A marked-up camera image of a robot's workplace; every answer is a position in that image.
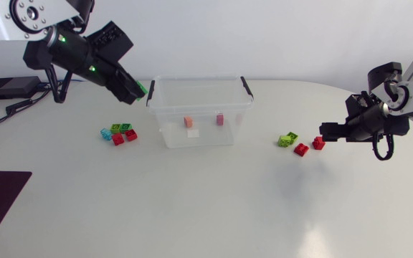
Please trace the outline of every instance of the green lego brick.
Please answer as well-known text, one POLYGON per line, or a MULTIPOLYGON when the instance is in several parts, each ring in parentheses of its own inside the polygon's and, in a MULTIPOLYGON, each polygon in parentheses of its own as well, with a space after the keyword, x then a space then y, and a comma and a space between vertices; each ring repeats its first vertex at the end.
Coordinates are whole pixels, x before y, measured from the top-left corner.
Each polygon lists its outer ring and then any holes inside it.
POLYGON ((289 132, 289 133, 287 134, 287 136, 291 137, 291 145, 292 145, 293 143, 295 143, 295 142, 298 140, 298 138, 299 138, 299 135, 297 135, 297 134, 295 134, 295 133, 293 133, 293 132, 289 132))
POLYGON ((119 127, 120 133, 125 133, 128 130, 132 130, 132 124, 122 124, 119 127))
POLYGON ((120 124, 111 125, 111 133, 120 133, 120 124))
POLYGON ((280 138, 278 138, 278 146, 286 148, 289 145, 291 145, 291 137, 290 136, 281 135, 280 138))
POLYGON ((136 83, 138 83, 138 85, 140 86, 141 90, 144 92, 144 94, 148 94, 148 90, 141 84, 141 82, 136 81, 136 83))

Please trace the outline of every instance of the black cable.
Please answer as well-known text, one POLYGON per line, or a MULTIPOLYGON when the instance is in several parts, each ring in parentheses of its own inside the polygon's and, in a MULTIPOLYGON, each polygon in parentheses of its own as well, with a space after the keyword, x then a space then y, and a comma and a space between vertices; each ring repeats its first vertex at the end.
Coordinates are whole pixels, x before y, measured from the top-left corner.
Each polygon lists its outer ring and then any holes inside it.
POLYGON ((28 105, 28 106, 26 106, 26 107, 23 107, 23 108, 20 109, 20 110, 16 110, 15 112, 12 112, 12 113, 10 113, 10 114, 8 114, 8 115, 0 118, 0 123, 4 122, 6 119, 10 118, 11 116, 13 116, 13 115, 15 115, 15 114, 17 114, 17 113, 20 113, 20 112, 22 112, 22 111, 24 111, 24 110, 32 107, 34 104, 38 103, 41 99, 43 99, 45 96, 47 96, 47 94, 49 93, 49 91, 50 91, 50 90, 44 91, 40 97, 38 97, 37 99, 34 99, 34 100, 32 101, 32 104, 30 104, 30 105, 28 105))
POLYGON ((374 154, 380 161, 387 161, 393 156, 394 152, 394 139, 392 134, 386 135, 386 142, 388 143, 388 151, 386 152, 386 156, 382 157, 379 153, 379 149, 377 148, 377 143, 379 143, 379 134, 374 133, 372 135, 372 148, 374 150, 374 154))
POLYGON ((72 72, 67 72, 65 78, 63 79, 62 89, 60 90, 60 92, 58 90, 60 84, 57 81, 57 74, 55 73, 54 66, 50 65, 49 69, 46 69, 45 72, 47 75, 47 79, 49 79, 49 83, 52 86, 52 94, 54 95, 54 101, 57 103, 63 103, 66 99, 68 87, 70 86, 72 72))

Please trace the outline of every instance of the white table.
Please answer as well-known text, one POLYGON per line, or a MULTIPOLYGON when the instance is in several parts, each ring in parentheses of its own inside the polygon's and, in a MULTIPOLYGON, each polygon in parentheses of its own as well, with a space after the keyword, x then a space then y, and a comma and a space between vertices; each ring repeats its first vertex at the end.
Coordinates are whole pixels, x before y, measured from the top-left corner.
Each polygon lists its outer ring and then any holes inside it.
POLYGON ((0 170, 33 176, 0 225, 0 257, 413 257, 413 123, 390 161, 344 140, 301 158, 278 136, 311 146, 350 93, 249 85, 231 146, 168 149, 146 99, 128 106, 89 82, 1 124, 0 170), (135 142, 101 138, 127 122, 135 142))

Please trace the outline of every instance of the clear plastic container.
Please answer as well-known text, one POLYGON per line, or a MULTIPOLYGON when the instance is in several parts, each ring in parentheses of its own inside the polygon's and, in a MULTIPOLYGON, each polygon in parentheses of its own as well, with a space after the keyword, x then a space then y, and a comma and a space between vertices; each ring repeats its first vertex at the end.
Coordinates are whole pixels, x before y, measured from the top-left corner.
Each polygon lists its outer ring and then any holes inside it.
POLYGON ((253 100, 245 79, 237 75, 158 76, 146 105, 156 115, 167 147, 181 148, 234 144, 253 100))

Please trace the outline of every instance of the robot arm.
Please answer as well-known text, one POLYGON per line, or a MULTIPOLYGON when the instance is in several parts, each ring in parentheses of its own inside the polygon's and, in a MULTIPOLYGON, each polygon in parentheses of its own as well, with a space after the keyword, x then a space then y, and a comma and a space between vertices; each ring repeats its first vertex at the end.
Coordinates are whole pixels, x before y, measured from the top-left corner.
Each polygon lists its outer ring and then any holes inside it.
POLYGON ((55 102, 64 102, 73 74, 106 86, 119 101, 132 104, 146 93, 118 63, 133 46, 110 22, 88 37, 95 0, 0 0, 0 40, 27 40, 24 61, 45 70, 55 102), (59 89, 52 64, 67 70, 59 89))
POLYGON ((368 73, 369 92, 346 100, 348 117, 343 125, 322 123, 324 141, 372 142, 376 157, 385 161, 393 156, 394 135, 406 135, 413 118, 413 63, 402 78, 401 64, 391 62, 368 73), (379 154, 377 143, 386 137, 389 151, 379 154))

